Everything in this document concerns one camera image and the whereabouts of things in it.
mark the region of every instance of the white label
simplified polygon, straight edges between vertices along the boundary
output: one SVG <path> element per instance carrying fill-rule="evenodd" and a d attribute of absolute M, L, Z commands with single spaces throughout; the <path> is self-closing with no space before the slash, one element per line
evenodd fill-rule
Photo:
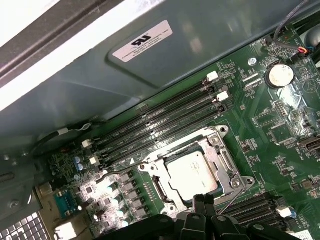
<path fill-rule="evenodd" d="M 127 63 L 136 56 L 139 56 L 147 49 L 160 43 L 172 35 L 172 29 L 167 20 L 159 23 L 157 26 L 146 31 L 144 34 L 115 51 L 112 55 L 121 61 Z"/>
<path fill-rule="evenodd" d="M 296 233 L 290 233 L 290 235 L 301 240 L 314 240 L 308 230 L 304 230 Z"/>

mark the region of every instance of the green circuit board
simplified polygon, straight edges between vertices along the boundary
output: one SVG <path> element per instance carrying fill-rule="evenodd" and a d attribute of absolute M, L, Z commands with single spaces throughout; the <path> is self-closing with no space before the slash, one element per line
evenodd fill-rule
<path fill-rule="evenodd" d="M 302 44 L 292 28 L 287 29 L 281 40 Z M 265 192 L 282 196 L 297 213 L 291 230 L 309 230 L 314 239 L 320 239 L 320 153 L 299 144 L 320 134 L 319 72 L 311 58 L 304 57 L 291 64 L 295 80 L 290 85 L 272 89 L 265 82 L 270 65 L 284 63 L 295 54 L 292 49 L 268 44 L 266 38 L 257 40 L 91 132 L 88 137 L 94 141 L 91 154 L 98 154 L 106 169 L 121 170 L 196 130 L 226 125 L 230 131 L 224 141 L 240 173 L 255 178 L 255 185 L 237 201 Z M 257 60 L 256 64 L 248 63 L 251 58 Z M 204 89 L 202 81 L 212 72 L 218 77 L 207 82 Z M 228 92 L 229 98 L 213 104 L 212 99 L 223 91 Z M 81 145 L 52 157 L 55 179 L 64 178 L 66 188 L 78 203 L 92 198 L 92 194 L 96 194 L 96 202 L 103 202 L 108 196 L 99 193 L 95 185 L 103 173 L 90 166 L 84 171 L 77 170 L 75 156 L 84 156 L 87 163 L 90 158 Z M 159 214 L 164 203 L 152 179 L 138 169 L 131 172 L 148 216 Z M 118 180 L 118 176 L 111 176 L 105 184 Z M 81 194 L 74 190 L 79 187 Z M 92 188 L 93 193 L 85 192 L 87 188 Z M 90 206 L 89 215 L 97 208 L 101 205 Z M 93 221 L 90 226 L 93 234 L 98 236 L 103 230 L 118 228 L 121 220 L 112 219 L 114 226 Z"/>

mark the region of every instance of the black wire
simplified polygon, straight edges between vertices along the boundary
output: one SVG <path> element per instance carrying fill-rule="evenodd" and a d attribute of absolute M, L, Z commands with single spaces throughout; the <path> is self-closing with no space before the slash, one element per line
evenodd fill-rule
<path fill-rule="evenodd" d="M 30 151 L 30 154 L 33 156 L 35 155 L 35 152 L 45 143 L 49 142 L 51 139 L 54 139 L 55 137 L 59 136 L 59 132 L 55 131 L 53 133 L 50 133 L 49 135 L 42 138 L 40 141 L 38 141 Z"/>
<path fill-rule="evenodd" d="M 126 168 L 124 168 L 124 169 L 122 169 L 122 170 L 120 170 L 120 171 L 111 171 L 111 172 L 108 172 L 107 174 L 103 175 L 99 180 L 97 180 L 97 181 L 95 181 L 95 182 L 96 182 L 96 184 L 99 184 L 99 183 L 103 182 L 103 181 L 106 179 L 106 177 L 109 177 L 109 176 L 111 176 L 111 175 L 124 174 L 124 173 L 126 173 L 128 170 L 134 169 L 135 167 L 138 167 L 138 166 L 140 166 L 140 165 L 142 165 L 142 164 L 143 164 L 143 162 L 139 162 L 139 163 L 136 163 L 136 164 L 131 165 L 131 166 L 129 166 L 129 167 L 126 167 Z"/>
<path fill-rule="evenodd" d="M 296 32 L 298 33 L 299 36 L 301 36 L 302 34 L 309 31 L 310 29 L 317 26 L 318 24 L 320 24 L 320 16 L 319 16 L 319 18 L 315 19 L 314 21 L 308 22 L 307 24 L 305 24 L 304 26 L 299 28 Z"/>
<path fill-rule="evenodd" d="M 288 23 L 288 21 L 308 2 L 309 0 L 303 0 L 298 6 L 296 6 L 285 18 L 284 20 L 279 24 L 279 26 L 276 28 L 275 33 L 274 33 L 274 37 L 273 37 L 273 41 L 276 45 L 278 45 L 279 47 L 282 48 L 286 48 L 286 49 L 293 49 L 293 50 L 297 50 L 299 46 L 296 45 L 291 45 L 291 44 L 287 44 L 284 42 L 280 42 L 278 40 L 279 38 L 279 34 L 281 29 Z"/>
<path fill-rule="evenodd" d="M 301 28 L 303 25 L 308 24 L 309 22 L 313 22 L 314 20 L 317 20 L 320 18 L 320 11 L 302 19 L 301 21 L 297 22 L 293 25 L 295 29 Z"/>

